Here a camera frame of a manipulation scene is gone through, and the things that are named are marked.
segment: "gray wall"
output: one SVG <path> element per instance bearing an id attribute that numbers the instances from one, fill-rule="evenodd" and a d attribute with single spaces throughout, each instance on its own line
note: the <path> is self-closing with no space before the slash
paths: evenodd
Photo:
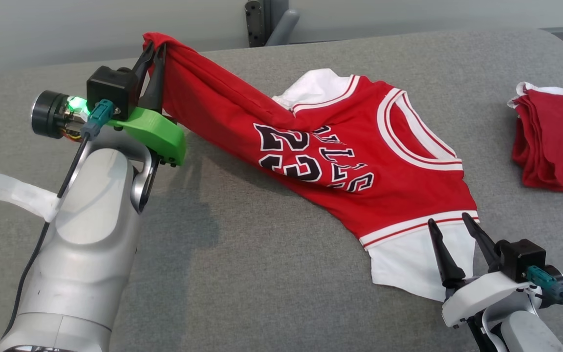
<path id="1" fill-rule="evenodd" d="M 0 0 L 0 71 L 138 56 L 161 31 L 199 50 L 247 46 L 246 0 Z M 557 0 L 290 0 L 293 42 L 438 29 L 563 27 Z"/>

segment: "green led light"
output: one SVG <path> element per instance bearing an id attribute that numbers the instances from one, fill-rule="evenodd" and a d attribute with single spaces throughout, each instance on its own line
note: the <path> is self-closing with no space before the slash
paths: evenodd
<path id="1" fill-rule="evenodd" d="M 71 110 L 77 110 L 80 109 L 78 111 L 84 111 L 87 115 L 90 114 L 90 111 L 88 111 L 87 108 L 87 100 L 84 98 L 80 98 L 78 96 L 70 96 L 69 97 L 69 108 Z"/>

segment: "metal bracket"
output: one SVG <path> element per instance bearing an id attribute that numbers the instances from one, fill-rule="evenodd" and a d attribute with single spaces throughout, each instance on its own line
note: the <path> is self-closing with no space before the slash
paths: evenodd
<path id="1" fill-rule="evenodd" d="M 299 21 L 288 0 L 252 0 L 244 5 L 249 47 L 286 45 Z"/>
<path id="2" fill-rule="evenodd" d="M 246 16 L 246 30 L 249 35 L 249 47 L 264 46 L 266 44 L 266 33 L 264 31 L 264 12 L 262 4 L 257 1 L 249 1 L 244 5 Z"/>

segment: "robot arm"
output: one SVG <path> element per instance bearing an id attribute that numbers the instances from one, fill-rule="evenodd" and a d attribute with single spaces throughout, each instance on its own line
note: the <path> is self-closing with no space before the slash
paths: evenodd
<path id="1" fill-rule="evenodd" d="M 87 81 L 88 100 L 45 91 L 34 103 L 35 133 L 81 144 L 60 210 L 28 263 L 33 276 L 26 285 L 22 276 L 23 300 L 0 352 L 107 352 L 154 176 L 159 164 L 181 165 L 185 155 L 181 128 L 160 114 L 164 58 L 151 44 L 132 70 L 100 67 Z"/>
<path id="2" fill-rule="evenodd" d="M 527 239 L 494 243 L 462 214 L 488 263 L 488 274 L 463 279 L 433 220 L 429 230 L 445 287 L 442 318 L 449 327 L 467 324 L 481 352 L 557 352 L 563 345 L 538 317 L 538 309 L 563 302 L 563 275 L 545 263 L 546 251 Z"/>

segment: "teal connector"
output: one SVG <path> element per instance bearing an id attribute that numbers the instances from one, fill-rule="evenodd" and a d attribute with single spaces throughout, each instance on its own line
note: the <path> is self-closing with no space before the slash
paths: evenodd
<path id="1" fill-rule="evenodd" d="M 532 265 L 527 268 L 527 280 L 540 286 L 547 294 L 556 301 L 562 301 L 563 285 L 558 283 L 556 278 L 539 267 Z"/>
<path id="2" fill-rule="evenodd" d="M 94 140 L 98 136 L 101 127 L 108 123 L 109 120 L 114 116 L 114 103 L 110 100 L 102 99 L 95 107 L 92 109 L 90 115 L 88 115 L 88 121 L 80 129 L 80 135 L 84 136 L 88 134 L 88 139 Z"/>

